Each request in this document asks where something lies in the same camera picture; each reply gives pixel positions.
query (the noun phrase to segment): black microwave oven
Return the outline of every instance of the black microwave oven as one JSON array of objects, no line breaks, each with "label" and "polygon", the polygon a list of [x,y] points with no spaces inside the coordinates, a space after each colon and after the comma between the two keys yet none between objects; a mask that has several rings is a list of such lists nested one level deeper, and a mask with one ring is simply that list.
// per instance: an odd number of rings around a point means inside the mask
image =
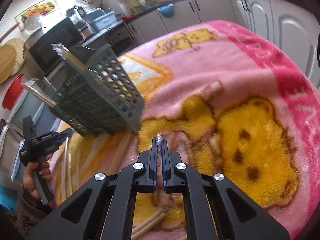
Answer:
[{"label": "black microwave oven", "polygon": [[26,48],[47,76],[60,62],[61,58],[52,49],[52,44],[62,43],[66,48],[82,43],[83,38],[69,18],[65,18],[53,28],[45,28],[31,34],[26,41]]}]

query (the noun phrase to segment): person's hand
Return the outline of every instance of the person's hand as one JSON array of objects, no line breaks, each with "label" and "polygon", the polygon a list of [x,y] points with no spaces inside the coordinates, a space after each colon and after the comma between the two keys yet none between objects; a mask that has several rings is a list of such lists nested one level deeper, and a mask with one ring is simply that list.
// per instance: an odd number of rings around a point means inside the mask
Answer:
[{"label": "person's hand", "polygon": [[[42,162],[43,169],[39,172],[42,175],[42,178],[51,182],[52,176],[49,169],[50,165],[47,162],[52,157],[52,154],[49,154],[45,162]],[[39,192],[36,190],[35,182],[33,181],[32,171],[38,168],[40,162],[29,162],[26,166],[26,169],[23,173],[23,187],[28,191],[31,197],[34,199],[40,200]]]}]

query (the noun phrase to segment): white cabinet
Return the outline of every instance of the white cabinet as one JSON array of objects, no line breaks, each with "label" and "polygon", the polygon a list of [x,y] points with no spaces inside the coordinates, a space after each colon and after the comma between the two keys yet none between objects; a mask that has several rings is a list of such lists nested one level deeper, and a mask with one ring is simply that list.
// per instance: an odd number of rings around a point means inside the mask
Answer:
[{"label": "white cabinet", "polygon": [[173,17],[166,18],[161,16],[161,19],[163,20],[169,33],[200,23],[198,14],[196,12],[196,7],[192,0],[174,3],[173,10]]},{"label": "white cabinet", "polygon": [[318,88],[320,71],[316,59],[320,26],[307,10],[283,0],[271,0],[275,45]]},{"label": "white cabinet", "polygon": [[230,0],[193,0],[202,23],[225,20],[236,22]]},{"label": "white cabinet", "polygon": [[128,27],[140,44],[168,33],[158,11],[154,10],[130,22]]},{"label": "white cabinet", "polygon": [[274,42],[273,18],[270,0],[244,0],[251,22],[251,30]]},{"label": "white cabinet", "polygon": [[245,7],[244,0],[231,0],[233,11],[236,17],[236,23],[248,30],[251,30],[250,16],[247,8]]},{"label": "white cabinet", "polygon": [[270,0],[231,0],[231,3],[239,25],[274,42]]}]

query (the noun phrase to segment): black cabinet handle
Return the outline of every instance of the black cabinet handle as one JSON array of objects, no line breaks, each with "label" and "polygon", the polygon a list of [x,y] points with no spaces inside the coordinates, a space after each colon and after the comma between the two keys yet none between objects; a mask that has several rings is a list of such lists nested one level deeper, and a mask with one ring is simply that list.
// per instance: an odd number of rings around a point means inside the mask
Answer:
[{"label": "black cabinet handle", "polygon": [[244,7],[244,5],[243,5],[243,1],[241,0],[241,3],[242,3],[242,7],[243,7],[243,9],[247,12],[248,10]]},{"label": "black cabinet handle", "polygon": [[247,5],[247,1],[249,2],[249,0],[244,0],[245,6],[247,7],[248,11],[251,12],[251,10],[249,9],[249,7],[248,7],[248,5]]},{"label": "black cabinet handle", "polygon": [[318,37],[318,48],[317,48],[317,60],[318,60],[318,66],[320,67],[320,35]]},{"label": "black cabinet handle", "polygon": [[132,30],[137,33],[137,31],[134,29],[133,25],[131,25]]},{"label": "black cabinet handle", "polygon": [[198,3],[197,3],[196,0],[195,0],[195,2],[196,2],[196,6],[197,6],[197,8],[198,8],[198,11],[200,11],[199,5],[198,5]]},{"label": "black cabinet handle", "polygon": [[192,6],[191,2],[189,2],[189,4],[190,4],[190,7],[191,7],[192,11],[193,11],[193,12],[195,12],[195,10],[194,10],[194,8],[193,8],[193,6]]}]

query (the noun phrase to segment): patterned sleeve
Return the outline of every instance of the patterned sleeve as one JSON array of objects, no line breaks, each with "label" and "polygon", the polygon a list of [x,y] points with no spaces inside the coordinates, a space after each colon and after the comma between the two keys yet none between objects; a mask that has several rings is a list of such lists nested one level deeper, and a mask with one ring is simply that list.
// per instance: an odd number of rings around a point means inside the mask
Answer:
[{"label": "patterned sleeve", "polygon": [[29,231],[52,211],[49,206],[43,206],[41,201],[33,199],[25,189],[18,193],[17,208],[16,225],[24,238],[27,238]]}]

